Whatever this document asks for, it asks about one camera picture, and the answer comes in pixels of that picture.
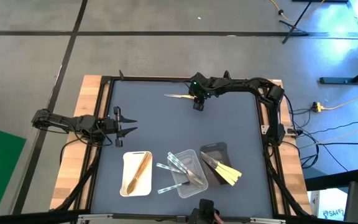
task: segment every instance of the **white cable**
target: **white cable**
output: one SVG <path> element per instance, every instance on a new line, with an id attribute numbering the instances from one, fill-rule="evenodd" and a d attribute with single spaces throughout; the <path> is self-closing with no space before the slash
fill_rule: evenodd
<path id="1" fill-rule="evenodd" d="M 310 144 L 310 145 L 307 145 L 307 146 L 300 147 L 299 149 L 303 149 L 304 147 L 309 147 L 309 146 L 315 146 L 315 145 L 317 145 L 317 144 L 327 143 L 327 142 L 330 142 L 330 141 L 333 141 L 333 140 L 337 140 L 337 139 L 340 139 L 340 138 L 343 138 L 343 137 L 352 135 L 352 134 L 354 134 L 354 133 L 356 133 L 356 132 L 358 132 L 358 129 L 356 129 L 356 130 L 354 130 L 354 131 L 351 131 L 351 132 L 349 132 L 349 133 L 343 134 L 343 135 L 341 135 L 341 136 L 339 136 L 339 137 L 327 139 L 327 140 L 324 140 L 324 141 L 320 141 L 320 142 L 316 142 L 316 143 L 313 143 L 313 144 Z"/>

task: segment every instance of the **white paper plate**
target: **white paper plate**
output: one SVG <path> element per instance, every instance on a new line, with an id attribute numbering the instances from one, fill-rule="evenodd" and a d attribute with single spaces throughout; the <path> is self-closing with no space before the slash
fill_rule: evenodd
<path id="1" fill-rule="evenodd" d="M 143 174 L 140 176 L 137 181 L 136 187 L 131 194 L 127 194 L 126 189 L 131 180 L 134 178 L 137 168 L 142 162 L 144 154 L 148 151 L 142 152 L 127 152 L 122 157 L 124 159 L 124 169 L 122 172 L 122 185 L 119 193 L 123 197 L 133 197 L 133 196 L 144 196 L 148 195 L 152 191 L 152 167 L 153 167 L 153 157 L 150 159 L 149 164 L 147 164 L 146 169 L 143 171 Z"/>

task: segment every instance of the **plastic container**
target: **plastic container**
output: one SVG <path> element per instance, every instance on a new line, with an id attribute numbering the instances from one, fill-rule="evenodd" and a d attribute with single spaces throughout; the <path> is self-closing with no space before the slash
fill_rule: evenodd
<path id="1" fill-rule="evenodd" d="M 201 164 L 197 158 L 196 152 L 192 149 L 188 149 L 186 151 L 175 154 L 175 156 L 176 158 L 179 159 L 180 162 L 183 163 L 183 165 L 187 167 L 187 169 L 189 169 L 194 174 L 199 176 L 201 181 L 204 183 L 202 187 L 198 187 L 192 183 L 188 185 L 180 186 L 179 188 L 177 188 L 179 196 L 181 198 L 188 198 L 190 196 L 193 196 L 195 194 L 198 194 L 206 190 L 208 188 L 208 181 L 205 178 L 204 172 L 201 168 Z M 168 161 L 168 164 L 172 167 L 176 167 L 170 161 Z M 173 171 L 171 171 L 171 173 L 172 173 L 173 180 L 175 181 L 175 184 L 180 184 L 189 181 L 185 174 L 179 174 Z"/>

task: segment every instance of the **gold utensil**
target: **gold utensil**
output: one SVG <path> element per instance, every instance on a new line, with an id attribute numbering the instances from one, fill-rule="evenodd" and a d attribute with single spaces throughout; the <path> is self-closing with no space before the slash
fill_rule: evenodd
<path id="1" fill-rule="evenodd" d="M 142 162 L 140 162 L 140 165 L 137 168 L 137 171 L 135 173 L 134 178 L 131 180 L 131 182 L 129 183 L 129 185 L 127 187 L 127 194 L 128 195 L 135 190 L 136 183 L 137 183 L 139 177 L 142 175 L 143 171 L 146 169 L 146 167 L 149 164 L 151 158 L 152 158 L 152 154 L 150 152 L 146 152 L 144 154 Z"/>

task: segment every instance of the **tripod stand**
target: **tripod stand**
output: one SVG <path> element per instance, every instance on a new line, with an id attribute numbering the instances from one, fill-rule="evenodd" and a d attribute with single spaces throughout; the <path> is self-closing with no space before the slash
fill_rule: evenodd
<path id="1" fill-rule="evenodd" d="M 285 44 L 287 42 L 287 40 L 290 37 L 306 37 L 309 35 L 309 33 L 307 33 L 306 31 L 303 31 L 301 29 L 298 29 L 296 27 L 296 25 L 298 25 L 299 21 L 302 19 L 303 15 L 305 14 L 306 10 L 308 10 L 309 6 L 311 4 L 311 1 L 309 2 L 309 4 L 305 7 L 305 9 L 303 10 L 301 16 L 298 18 L 298 20 L 296 20 L 295 24 L 289 24 L 285 21 L 280 20 L 279 22 L 281 22 L 282 24 L 287 25 L 288 27 L 291 27 L 290 31 L 288 32 L 287 36 L 284 38 L 283 40 L 283 44 Z M 278 14 L 281 15 L 282 13 L 284 13 L 284 11 L 281 9 L 278 11 Z"/>

